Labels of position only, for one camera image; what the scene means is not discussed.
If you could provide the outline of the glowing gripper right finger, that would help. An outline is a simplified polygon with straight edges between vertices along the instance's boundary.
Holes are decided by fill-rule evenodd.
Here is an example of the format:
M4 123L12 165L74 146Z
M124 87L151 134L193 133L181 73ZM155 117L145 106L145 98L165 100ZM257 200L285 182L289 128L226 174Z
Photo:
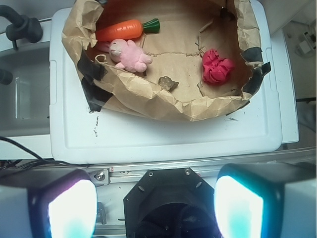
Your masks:
M226 164L215 183L214 211L225 238L315 238L317 167Z

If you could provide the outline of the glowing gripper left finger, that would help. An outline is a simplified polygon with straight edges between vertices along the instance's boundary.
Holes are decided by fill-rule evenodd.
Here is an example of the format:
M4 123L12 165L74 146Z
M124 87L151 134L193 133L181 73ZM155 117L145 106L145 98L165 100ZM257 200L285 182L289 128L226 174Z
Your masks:
M7 169L0 173L2 238L90 238L97 191L82 169Z

